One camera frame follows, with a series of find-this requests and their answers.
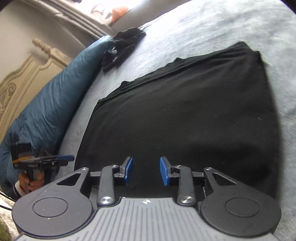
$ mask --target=folded black garment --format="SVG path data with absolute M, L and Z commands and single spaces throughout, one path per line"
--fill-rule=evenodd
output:
M 113 67 L 119 67 L 135 50 L 137 44 L 146 36 L 146 33 L 138 28 L 117 33 L 111 40 L 111 46 L 103 57 L 103 71 L 107 72 Z
M 259 52 L 244 42 L 177 58 L 98 101 L 75 169 L 122 164 L 134 157 L 129 188 L 118 196 L 177 196 L 164 187 L 159 158 L 202 172 L 213 167 L 276 195 L 280 131 Z

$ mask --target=hand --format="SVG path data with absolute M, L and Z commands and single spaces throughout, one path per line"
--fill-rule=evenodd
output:
M 37 180 L 31 181 L 25 173 L 19 174 L 20 186 L 25 190 L 35 191 L 38 188 L 41 188 L 44 184 L 44 172 L 39 173 Z

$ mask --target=wall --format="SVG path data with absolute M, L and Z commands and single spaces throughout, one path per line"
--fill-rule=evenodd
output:
M 33 38 L 71 58 L 84 49 L 58 22 L 20 1 L 11 2 L 0 12 L 0 23 L 0 82 L 18 69 L 30 53 L 38 63 L 46 63 L 47 56 L 33 46 Z
M 177 6 L 189 0 L 143 0 L 143 2 L 130 9 L 121 19 L 113 24 L 112 29 L 116 32 L 131 27 L 140 27 L 160 15 L 171 11 Z

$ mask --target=headboard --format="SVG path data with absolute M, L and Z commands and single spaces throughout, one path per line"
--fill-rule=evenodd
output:
M 33 39 L 32 42 L 49 59 L 45 65 L 39 65 L 29 55 L 18 70 L 8 74 L 0 83 L 0 143 L 12 122 L 34 96 L 72 61 L 40 39 Z

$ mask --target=pillowcase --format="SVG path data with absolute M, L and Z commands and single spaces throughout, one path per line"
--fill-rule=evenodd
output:
M 111 39 L 104 36 L 84 49 L 12 123 L 0 145 L 0 184 L 4 192 L 14 185 L 21 171 L 13 169 L 11 143 L 30 142 L 35 156 L 40 149 L 56 152 L 78 104 L 102 67 Z

